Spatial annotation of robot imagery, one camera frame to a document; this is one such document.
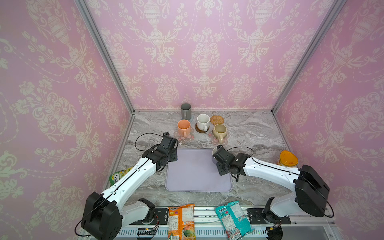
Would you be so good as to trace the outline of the brown wooden round coaster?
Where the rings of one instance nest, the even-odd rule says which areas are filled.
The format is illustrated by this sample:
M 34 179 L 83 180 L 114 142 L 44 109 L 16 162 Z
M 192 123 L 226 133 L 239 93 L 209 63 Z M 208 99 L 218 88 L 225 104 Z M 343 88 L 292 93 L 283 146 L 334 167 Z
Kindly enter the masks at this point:
M 210 126 L 208 125 L 208 129 L 206 131 L 202 131 L 198 128 L 198 123 L 195 124 L 195 130 L 198 132 L 198 133 L 207 133 L 209 130 L 210 130 Z

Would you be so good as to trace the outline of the peach orange mug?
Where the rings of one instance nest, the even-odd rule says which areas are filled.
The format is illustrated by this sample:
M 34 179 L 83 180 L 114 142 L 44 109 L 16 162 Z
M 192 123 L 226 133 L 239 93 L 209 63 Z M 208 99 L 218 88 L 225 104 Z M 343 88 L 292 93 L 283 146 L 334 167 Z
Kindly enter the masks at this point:
M 180 120 L 177 124 L 178 134 L 184 138 L 191 133 L 191 123 L 188 120 Z

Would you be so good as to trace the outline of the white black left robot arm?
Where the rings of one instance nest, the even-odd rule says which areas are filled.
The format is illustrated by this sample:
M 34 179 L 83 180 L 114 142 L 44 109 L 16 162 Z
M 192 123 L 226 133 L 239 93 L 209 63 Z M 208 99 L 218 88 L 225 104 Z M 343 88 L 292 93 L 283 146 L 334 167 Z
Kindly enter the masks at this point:
M 162 171 L 169 162 L 177 161 L 177 148 L 165 148 L 155 145 L 145 150 L 136 165 L 119 181 L 102 193 L 91 193 L 85 204 L 82 219 L 78 227 L 97 240 L 113 240 L 121 228 L 144 220 L 154 206 L 140 199 L 126 206 L 131 195 L 142 183 L 156 172 Z

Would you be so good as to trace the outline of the beige yellow mug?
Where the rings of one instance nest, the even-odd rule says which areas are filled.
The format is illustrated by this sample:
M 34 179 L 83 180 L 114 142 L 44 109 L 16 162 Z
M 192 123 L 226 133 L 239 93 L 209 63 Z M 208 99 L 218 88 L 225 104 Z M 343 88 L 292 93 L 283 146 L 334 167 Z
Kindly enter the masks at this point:
M 213 135 L 218 140 L 218 142 L 222 144 L 225 137 L 228 135 L 228 129 L 223 124 L 217 124 L 213 129 Z

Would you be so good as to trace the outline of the grey mug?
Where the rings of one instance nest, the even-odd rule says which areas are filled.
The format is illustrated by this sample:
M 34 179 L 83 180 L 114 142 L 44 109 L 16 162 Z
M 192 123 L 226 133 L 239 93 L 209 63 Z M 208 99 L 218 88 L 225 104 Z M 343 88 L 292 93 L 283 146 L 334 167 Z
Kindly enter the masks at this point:
M 183 103 L 181 105 L 182 120 L 190 120 L 192 118 L 192 106 L 189 103 Z

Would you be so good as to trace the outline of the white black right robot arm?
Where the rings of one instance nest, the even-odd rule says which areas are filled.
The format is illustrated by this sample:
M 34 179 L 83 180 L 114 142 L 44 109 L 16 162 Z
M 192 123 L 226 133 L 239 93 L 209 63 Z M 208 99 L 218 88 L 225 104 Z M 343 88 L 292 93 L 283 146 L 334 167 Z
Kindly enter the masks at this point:
M 268 199 L 262 211 L 267 222 L 277 223 L 299 212 L 318 218 L 326 216 L 330 188 L 312 167 L 283 167 L 244 153 L 234 156 L 222 147 L 214 149 L 212 155 L 221 176 L 229 174 L 235 179 L 239 176 L 256 177 L 291 191 L 282 197 Z

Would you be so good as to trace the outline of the pink flower silicone coaster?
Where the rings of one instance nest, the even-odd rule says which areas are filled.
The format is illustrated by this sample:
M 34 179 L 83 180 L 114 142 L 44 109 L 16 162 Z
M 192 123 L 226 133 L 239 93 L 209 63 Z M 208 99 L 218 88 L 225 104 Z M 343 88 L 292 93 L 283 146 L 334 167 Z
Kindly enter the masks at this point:
M 216 137 L 213 135 L 212 131 L 209 132 L 208 136 L 211 140 L 211 144 L 215 145 L 215 146 L 218 146 L 218 145 L 226 146 L 228 144 L 229 139 L 230 139 L 230 134 L 227 134 L 226 137 L 223 139 L 223 142 L 220 143 L 219 140 L 216 139 Z

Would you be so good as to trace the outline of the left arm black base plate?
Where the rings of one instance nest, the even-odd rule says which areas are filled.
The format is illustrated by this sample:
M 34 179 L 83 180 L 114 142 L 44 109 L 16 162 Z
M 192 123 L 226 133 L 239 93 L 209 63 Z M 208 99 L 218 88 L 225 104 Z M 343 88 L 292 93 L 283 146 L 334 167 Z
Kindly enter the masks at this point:
M 155 208 L 149 211 L 148 224 L 155 225 L 159 222 L 160 225 L 167 225 L 169 221 L 169 209 L 168 208 Z

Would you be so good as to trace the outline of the white mug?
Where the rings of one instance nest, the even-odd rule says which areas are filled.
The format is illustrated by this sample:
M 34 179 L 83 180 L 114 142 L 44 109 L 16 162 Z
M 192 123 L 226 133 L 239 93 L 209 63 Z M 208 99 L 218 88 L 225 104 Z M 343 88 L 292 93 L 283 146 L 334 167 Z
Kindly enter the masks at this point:
M 207 114 L 200 114 L 197 117 L 197 128 L 202 132 L 207 132 L 210 127 L 210 117 Z

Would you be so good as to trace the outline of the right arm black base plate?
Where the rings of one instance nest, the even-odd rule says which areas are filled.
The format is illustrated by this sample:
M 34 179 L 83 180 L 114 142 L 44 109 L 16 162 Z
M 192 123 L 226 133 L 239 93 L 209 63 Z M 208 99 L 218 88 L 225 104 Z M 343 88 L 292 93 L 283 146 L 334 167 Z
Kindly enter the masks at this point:
M 279 218 L 271 211 L 265 211 L 263 208 L 248 208 L 247 216 L 252 225 L 289 225 L 289 217 Z

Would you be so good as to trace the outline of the lavender mug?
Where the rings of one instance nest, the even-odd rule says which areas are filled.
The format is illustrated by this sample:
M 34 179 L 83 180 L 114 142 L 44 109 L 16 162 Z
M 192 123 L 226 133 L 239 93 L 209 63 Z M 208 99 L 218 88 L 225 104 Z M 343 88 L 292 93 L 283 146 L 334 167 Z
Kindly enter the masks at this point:
M 213 162 L 213 164 L 216 164 L 217 163 L 217 160 L 216 160 L 216 158 L 214 157 L 214 155 L 216 154 L 216 152 L 217 152 L 217 147 L 215 147 L 213 150 L 212 150 L 212 162 Z

